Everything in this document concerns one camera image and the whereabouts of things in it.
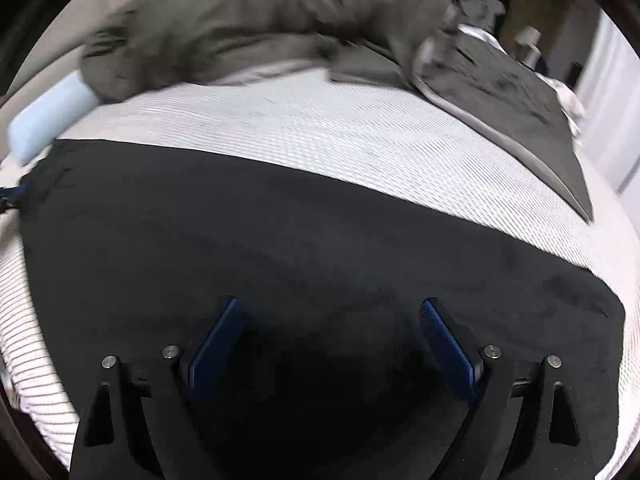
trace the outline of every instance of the light blue pillow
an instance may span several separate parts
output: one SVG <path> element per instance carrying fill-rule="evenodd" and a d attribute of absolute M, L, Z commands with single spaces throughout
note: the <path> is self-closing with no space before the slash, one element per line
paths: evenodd
<path fill-rule="evenodd" d="M 100 104 L 79 70 L 44 92 L 14 117 L 7 128 L 12 156 L 27 165 L 44 147 Z"/>

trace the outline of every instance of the screw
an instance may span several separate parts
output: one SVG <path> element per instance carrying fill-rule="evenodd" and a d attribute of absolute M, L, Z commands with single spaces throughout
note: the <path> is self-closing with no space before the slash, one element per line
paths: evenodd
<path fill-rule="evenodd" d="M 487 345 L 484 347 L 484 355 L 490 357 L 491 359 L 497 359 L 502 355 L 502 352 L 497 346 Z"/>
<path fill-rule="evenodd" d="M 176 345 L 165 346 L 162 349 L 162 357 L 171 359 L 180 353 L 180 349 Z"/>
<path fill-rule="evenodd" d="M 107 355 L 107 357 L 102 360 L 102 368 L 111 368 L 116 364 L 116 361 L 117 359 L 115 355 Z"/>
<path fill-rule="evenodd" d="M 546 362 L 553 368 L 559 368 L 562 366 L 562 360 L 557 355 L 550 355 L 546 358 Z"/>

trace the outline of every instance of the white curtain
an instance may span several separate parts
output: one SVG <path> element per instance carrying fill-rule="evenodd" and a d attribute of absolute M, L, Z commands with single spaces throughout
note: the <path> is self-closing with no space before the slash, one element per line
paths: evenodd
<path fill-rule="evenodd" d="M 604 13 L 576 93 L 582 148 L 640 227 L 640 59 Z"/>

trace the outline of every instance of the white sheet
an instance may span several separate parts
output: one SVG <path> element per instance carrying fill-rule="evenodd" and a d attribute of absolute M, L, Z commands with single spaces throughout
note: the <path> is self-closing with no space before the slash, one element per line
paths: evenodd
<path fill-rule="evenodd" d="M 325 174 L 499 229 L 591 269 L 626 310 L 618 442 L 598 480 L 611 478 L 638 441 L 640 242 L 612 190 L 583 157 L 591 225 L 516 160 L 439 108 L 397 89 L 332 84 L 322 69 L 242 88 L 183 84 L 150 92 L 97 108 L 64 137 L 193 148 Z M 0 178 L 9 172 L 7 165 Z M 75 413 L 41 341 L 15 222 L 15 215 L 0 219 L 0 351 L 22 409 L 68 465 Z M 16 337 L 23 320 L 28 330 Z M 27 353 L 15 350 L 20 338 L 33 345 Z M 37 386 L 35 378 L 25 382 L 24 362 L 32 356 L 29 373 L 48 386 Z M 62 431 L 49 423 L 51 410 L 64 418 Z"/>

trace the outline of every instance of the dark gray blanket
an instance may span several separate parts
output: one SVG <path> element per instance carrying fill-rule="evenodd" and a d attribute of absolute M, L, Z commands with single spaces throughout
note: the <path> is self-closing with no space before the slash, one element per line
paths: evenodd
<path fill-rule="evenodd" d="M 460 76 L 456 57 L 440 66 L 437 81 L 422 77 L 431 58 L 423 59 L 421 47 L 447 37 L 443 31 L 457 31 L 459 17 L 450 0 L 137 0 L 87 39 L 82 77 L 105 102 L 182 81 L 238 83 L 257 73 L 318 64 L 327 64 L 337 81 L 417 86 L 516 156 L 590 219 L 566 118 L 553 91 L 533 73 L 527 76 L 507 56 L 484 53 L 471 77 Z M 446 41 L 443 48 L 453 48 L 452 43 Z M 517 84 L 501 87 L 500 96 L 486 92 L 497 81 L 495 74 L 505 73 L 517 74 Z M 449 106 L 452 87 L 456 99 Z M 460 110 L 477 120 L 468 120 Z"/>

